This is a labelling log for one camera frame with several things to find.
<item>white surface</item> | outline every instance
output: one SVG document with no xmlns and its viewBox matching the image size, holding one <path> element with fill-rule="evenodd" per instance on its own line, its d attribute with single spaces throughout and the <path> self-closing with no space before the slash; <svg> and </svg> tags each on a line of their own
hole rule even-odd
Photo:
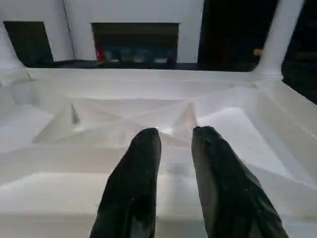
<svg viewBox="0 0 317 238">
<path fill-rule="evenodd" d="M 62 0 L 0 1 L 1 21 L 43 21 L 53 59 L 72 60 L 73 53 Z M 9 60 L 1 61 L 1 66 Z"/>
<path fill-rule="evenodd" d="M 197 62 L 203 0 L 66 0 L 65 3 L 76 59 L 96 59 L 92 22 L 158 22 L 180 24 L 177 61 Z"/>
<path fill-rule="evenodd" d="M 53 118 L 32 106 L 16 106 L 0 117 L 0 153 L 29 145 Z"/>
<path fill-rule="evenodd" d="M 0 155 L 0 227 L 7 237 L 47 238 L 56 231 L 61 238 L 86 237 L 107 176 L 148 126 L 160 130 L 163 144 L 157 237 L 206 237 L 190 149 L 197 124 L 214 126 L 228 140 L 283 218 L 316 220 L 317 142 L 306 131 L 313 121 L 288 110 L 283 99 L 292 92 L 282 85 L 248 83 L 239 73 L 234 82 L 234 74 L 221 72 L 32 69 L 31 75 L 35 82 L 0 90 L 3 116 L 31 107 L 54 119 L 33 145 Z M 296 98 L 294 105 L 317 115 Z M 293 237 L 306 237 L 296 226 L 287 224 Z"/>
</svg>

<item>white styrofoam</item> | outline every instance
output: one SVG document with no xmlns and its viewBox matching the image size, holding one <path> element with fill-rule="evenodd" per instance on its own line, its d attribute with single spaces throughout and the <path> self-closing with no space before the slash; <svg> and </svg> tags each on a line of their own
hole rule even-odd
<svg viewBox="0 0 317 238">
<path fill-rule="evenodd" d="M 23 135 L 0 154 L 0 228 L 7 237 L 87 237 L 107 177 L 146 127 L 158 128 L 162 140 L 156 236 L 206 237 L 190 148 L 196 125 L 213 126 L 228 140 L 291 238 L 316 234 L 316 133 L 312 118 L 300 113 L 317 109 L 287 86 L 251 83 L 243 74 L 235 82 L 228 73 L 161 70 L 30 75 L 32 81 L 0 89 L 2 129 Z"/>
</svg>

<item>window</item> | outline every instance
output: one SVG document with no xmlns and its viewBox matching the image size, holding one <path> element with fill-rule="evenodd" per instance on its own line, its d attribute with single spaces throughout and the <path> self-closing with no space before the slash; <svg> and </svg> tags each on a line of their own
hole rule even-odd
<svg viewBox="0 0 317 238">
<path fill-rule="evenodd" d="M 176 23 L 92 23 L 97 59 L 122 64 L 177 61 Z"/>
</svg>

